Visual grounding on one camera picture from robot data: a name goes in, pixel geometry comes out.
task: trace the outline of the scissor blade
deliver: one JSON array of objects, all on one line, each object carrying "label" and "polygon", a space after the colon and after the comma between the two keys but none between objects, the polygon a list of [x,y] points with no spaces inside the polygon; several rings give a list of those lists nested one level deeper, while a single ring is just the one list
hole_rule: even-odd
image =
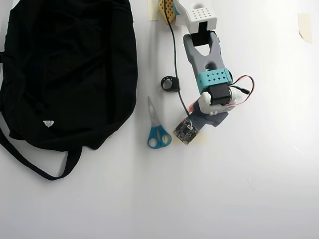
[{"label": "scissor blade", "polygon": [[148,96],[148,103],[149,103],[150,116],[151,116],[151,120],[152,120],[152,127],[156,127],[160,124],[160,122],[159,122],[159,119],[156,115],[151,98],[149,96]]}]

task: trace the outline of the circuit board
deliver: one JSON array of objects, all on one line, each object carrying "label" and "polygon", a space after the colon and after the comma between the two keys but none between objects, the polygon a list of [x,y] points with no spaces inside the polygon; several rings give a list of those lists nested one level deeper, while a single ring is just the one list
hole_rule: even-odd
[{"label": "circuit board", "polygon": [[188,145],[199,134],[199,131],[193,127],[188,120],[184,119],[184,121],[177,126],[174,134],[184,144]]}]

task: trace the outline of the gray gripper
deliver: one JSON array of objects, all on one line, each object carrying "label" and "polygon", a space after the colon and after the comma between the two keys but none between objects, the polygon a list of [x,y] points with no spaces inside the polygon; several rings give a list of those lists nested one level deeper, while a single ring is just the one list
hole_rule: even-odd
[{"label": "gray gripper", "polygon": [[191,35],[184,36],[184,46],[185,46],[187,58],[188,58],[188,61],[193,66],[196,79],[198,75],[202,72],[225,68],[223,59],[221,57],[221,48],[219,45],[219,39],[216,33],[213,31],[210,33],[208,45],[210,47],[209,55],[203,56],[194,47]]}]

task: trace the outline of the black ring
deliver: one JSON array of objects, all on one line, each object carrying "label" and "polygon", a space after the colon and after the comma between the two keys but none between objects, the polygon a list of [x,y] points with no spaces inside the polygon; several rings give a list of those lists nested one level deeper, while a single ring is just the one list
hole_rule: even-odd
[{"label": "black ring", "polygon": [[[164,83],[165,81],[171,81],[171,87],[168,89],[164,88]],[[178,92],[180,91],[180,87],[179,87],[179,79],[177,77],[174,76],[166,76],[164,77],[161,82],[160,82],[160,86],[162,87],[163,90],[165,90],[166,92]]]}]

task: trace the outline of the blue scissors handle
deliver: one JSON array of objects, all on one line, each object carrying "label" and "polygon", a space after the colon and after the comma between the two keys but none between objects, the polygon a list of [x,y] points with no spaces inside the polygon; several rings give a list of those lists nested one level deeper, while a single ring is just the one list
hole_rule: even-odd
[{"label": "blue scissors handle", "polygon": [[[167,143],[163,141],[164,137],[167,138]],[[151,145],[152,140],[155,141],[156,143],[155,146]],[[167,133],[167,131],[161,125],[151,128],[150,136],[148,139],[148,146],[150,148],[152,149],[164,148],[169,146],[170,143],[171,143],[171,136],[169,133]]]}]

